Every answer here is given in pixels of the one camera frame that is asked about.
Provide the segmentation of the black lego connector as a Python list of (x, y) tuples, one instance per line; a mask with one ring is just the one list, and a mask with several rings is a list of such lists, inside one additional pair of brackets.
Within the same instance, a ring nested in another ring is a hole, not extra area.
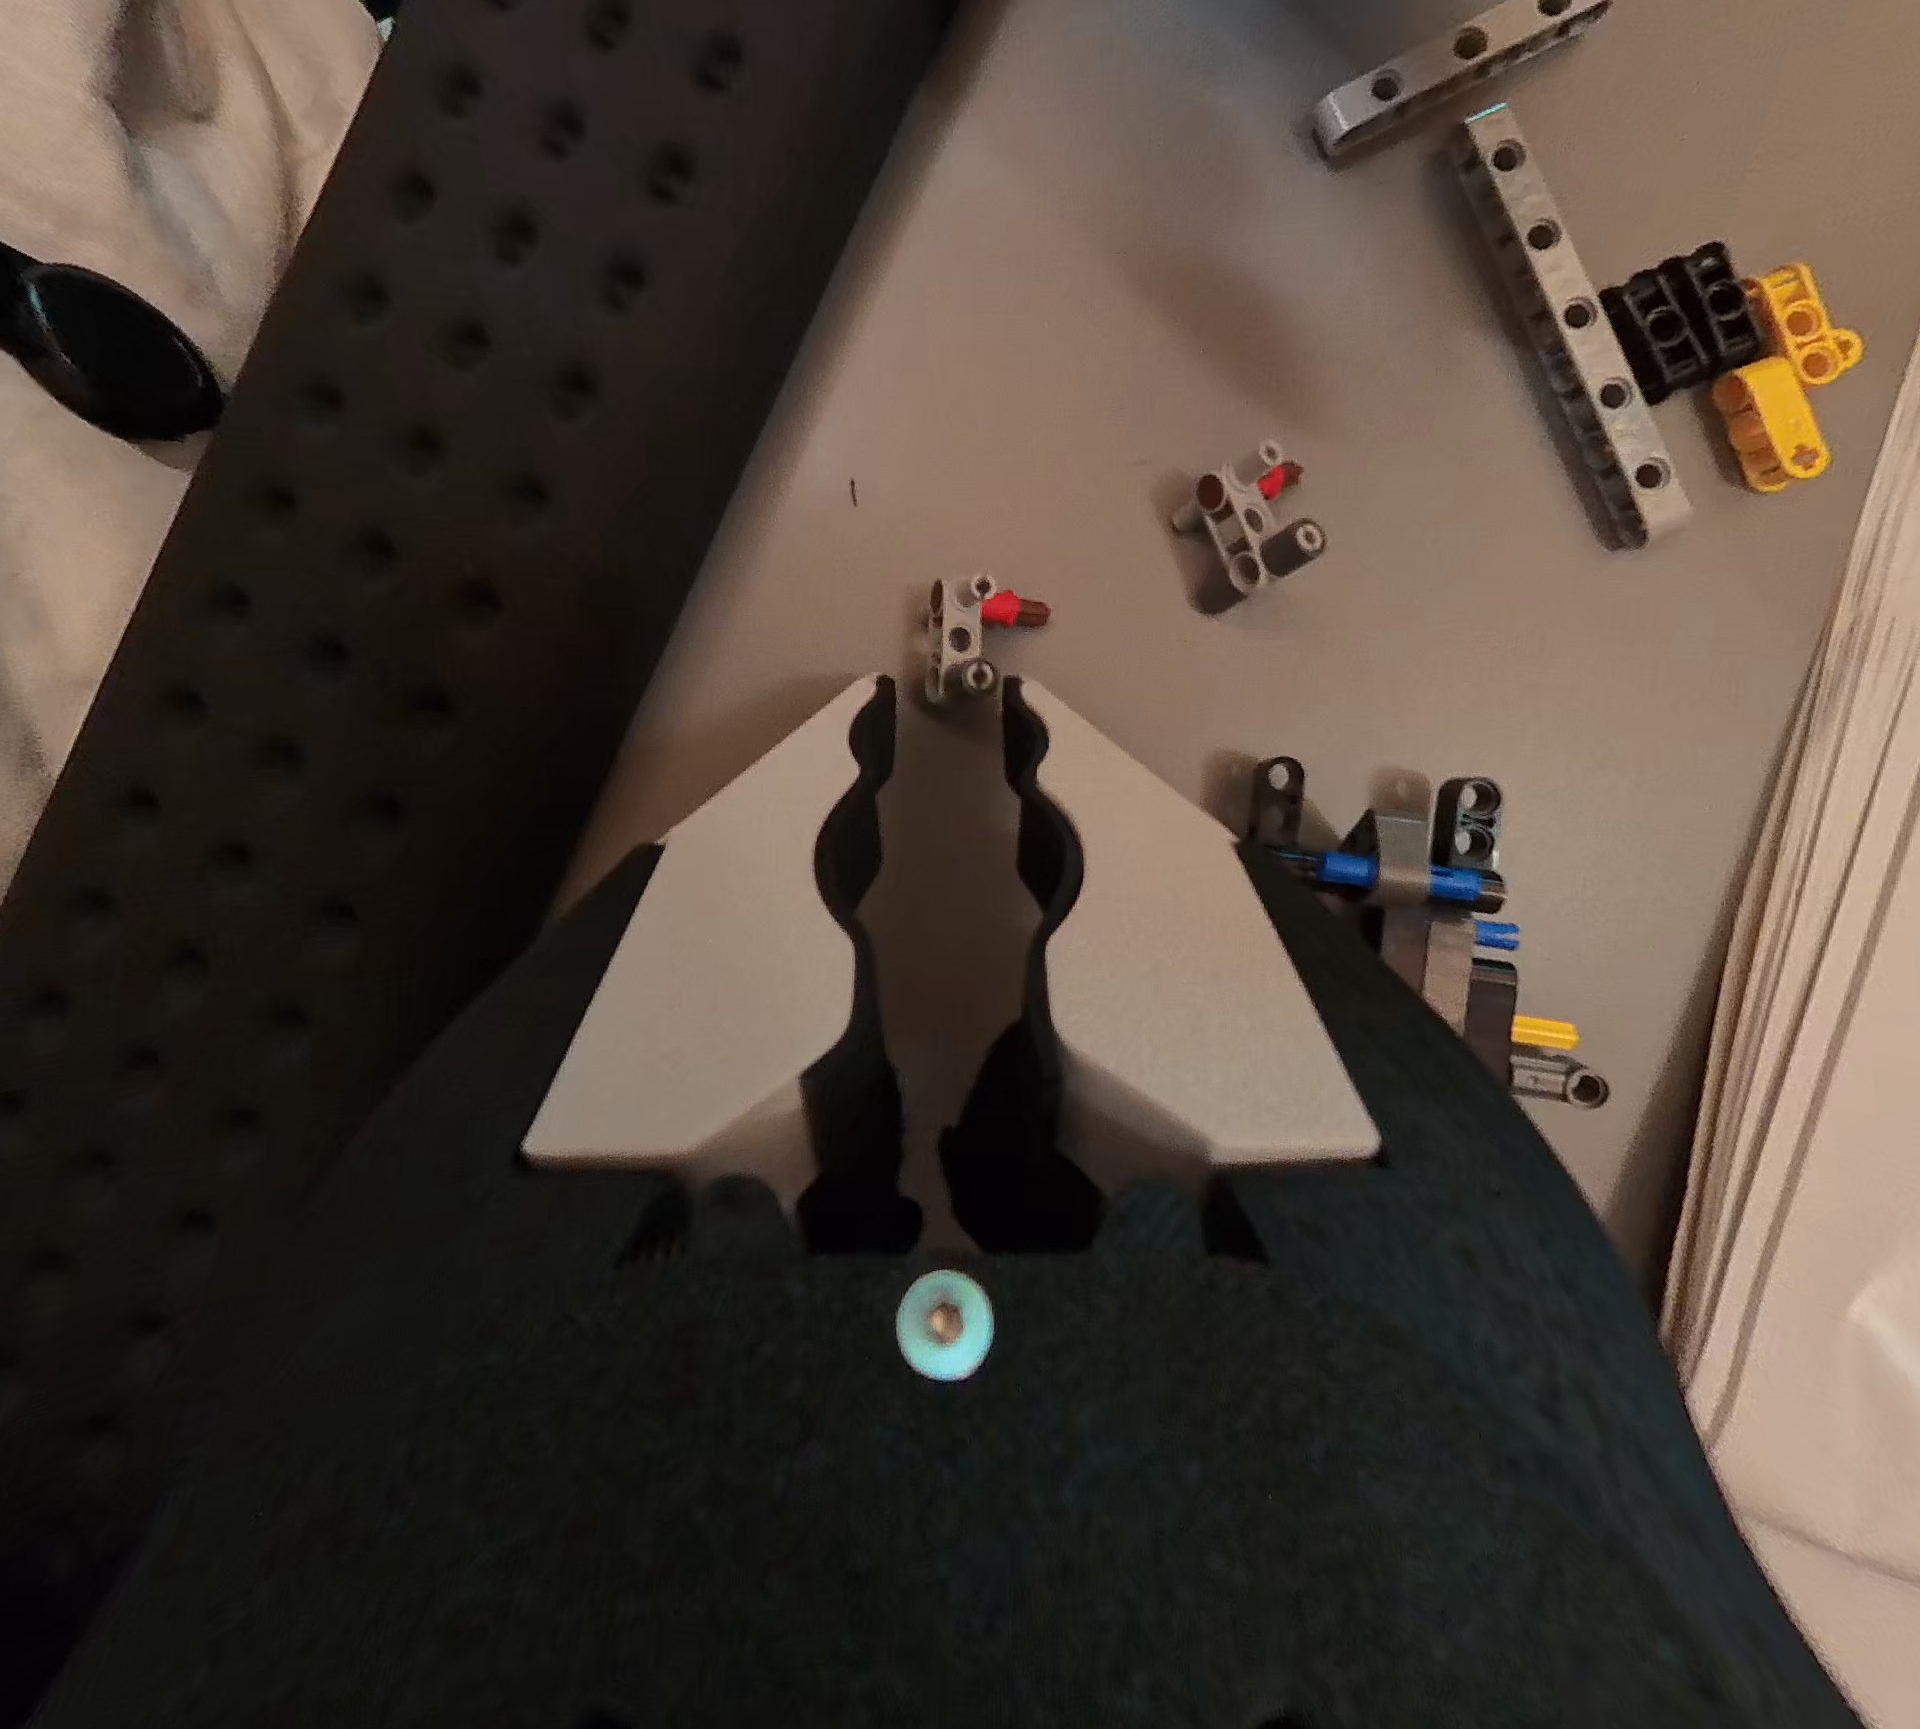
[(1768, 340), (1725, 244), (1670, 254), (1599, 292), (1650, 407), (1758, 362)]

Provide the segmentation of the small grey connector red pin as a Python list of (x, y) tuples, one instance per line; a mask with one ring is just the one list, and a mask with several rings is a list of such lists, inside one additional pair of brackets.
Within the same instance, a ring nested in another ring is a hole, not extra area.
[(1045, 628), (1049, 618), (1043, 598), (998, 584), (987, 570), (933, 579), (924, 614), (925, 706), (989, 700), (998, 690), (998, 667), (989, 658), (987, 639), (993, 631)]

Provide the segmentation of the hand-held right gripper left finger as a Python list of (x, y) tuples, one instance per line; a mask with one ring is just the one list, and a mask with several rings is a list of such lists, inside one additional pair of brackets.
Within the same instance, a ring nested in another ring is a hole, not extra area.
[(860, 919), (897, 682), (829, 706), (673, 826), (520, 1140), (537, 1168), (754, 1182), (815, 1254), (903, 1254), (903, 1105)]

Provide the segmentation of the short grey lego beam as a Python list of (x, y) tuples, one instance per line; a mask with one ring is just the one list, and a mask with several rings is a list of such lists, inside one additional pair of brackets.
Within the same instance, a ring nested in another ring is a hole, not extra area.
[(1591, 32), (1616, 0), (1501, 0), (1327, 89), (1311, 139), (1326, 164), (1345, 164), (1439, 104)]

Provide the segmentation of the long grey lego beam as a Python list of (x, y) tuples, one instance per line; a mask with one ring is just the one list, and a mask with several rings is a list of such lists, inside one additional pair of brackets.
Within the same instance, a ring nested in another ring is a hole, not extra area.
[(1451, 164), (1610, 540), (1645, 551), (1677, 536), (1691, 499), (1514, 113), (1466, 117)]

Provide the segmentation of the lego instruction booklet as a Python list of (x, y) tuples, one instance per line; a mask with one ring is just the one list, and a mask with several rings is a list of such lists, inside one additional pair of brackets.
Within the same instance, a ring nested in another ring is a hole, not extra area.
[(1915, 356), (1735, 914), (1661, 1333), (1793, 1620), (1915, 1724)]

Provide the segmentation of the large grey connector assembly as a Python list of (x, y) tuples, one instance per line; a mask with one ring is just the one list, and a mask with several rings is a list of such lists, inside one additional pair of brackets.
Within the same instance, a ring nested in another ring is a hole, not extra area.
[(1199, 614), (1222, 615), (1327, 553), (1327, 531), (1312, 516), (1284, 516), (1301, 479), (1302, 465), (1266, 436), (1188, 483), (1167, 525), (1210, 551), (1210, 568), (1190, 589)]

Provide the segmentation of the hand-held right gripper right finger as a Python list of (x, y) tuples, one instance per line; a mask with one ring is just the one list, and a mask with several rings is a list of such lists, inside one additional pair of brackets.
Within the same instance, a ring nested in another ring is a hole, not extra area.
[(1021, 1008), (943, 1132), (977, 1245), (1089, 1245), (1122, 1190), (1368, 1165), (1378, 1127), (1238, 838), (1036, 680), (998, 700)]

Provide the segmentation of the lego car chassis model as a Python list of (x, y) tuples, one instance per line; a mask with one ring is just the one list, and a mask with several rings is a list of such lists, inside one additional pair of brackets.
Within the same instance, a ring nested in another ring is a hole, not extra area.
[(1505, 791), (1489, 774), (1443, 781), (1428, 807), (1372, 807), (1334, 848), (1312, 848), (1309, 774), (1288, 754), (1255, 764), (1245, 840), (1276, 854), (1355, 925), (1510, 1095), (1595, 1111), (1607, 1082), (1578, 1029), (1521, 1012), (1518, 924), (1505, 916)]

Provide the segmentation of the black badge reel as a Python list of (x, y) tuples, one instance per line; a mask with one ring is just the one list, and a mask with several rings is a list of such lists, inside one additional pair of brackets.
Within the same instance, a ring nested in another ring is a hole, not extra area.
[(3, 350), (62, 410), (128, 444), (216, 427), (223, 388), (198, 344), (122, 283), (3, 247)]

